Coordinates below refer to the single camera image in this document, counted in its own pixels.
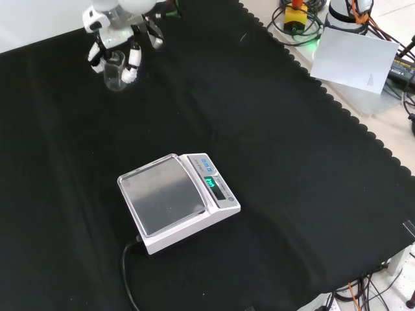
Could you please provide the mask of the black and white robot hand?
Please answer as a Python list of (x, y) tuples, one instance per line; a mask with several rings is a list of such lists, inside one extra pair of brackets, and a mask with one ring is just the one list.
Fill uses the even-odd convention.
[(144, 30), (155, 49), (164, 43), (160, 28), (149, 18), (156, 6), (156, 1), (92, 2), (82, 13), (82, 22), (86, 32), (95, 35), (95, 43), (88, 54), (88, 63), (95, 72), (104, 71), (111, 50), (128, 43), (130, 52), (121, 80), (126, 84), (136, 80), (142, 51), (135, 36)]

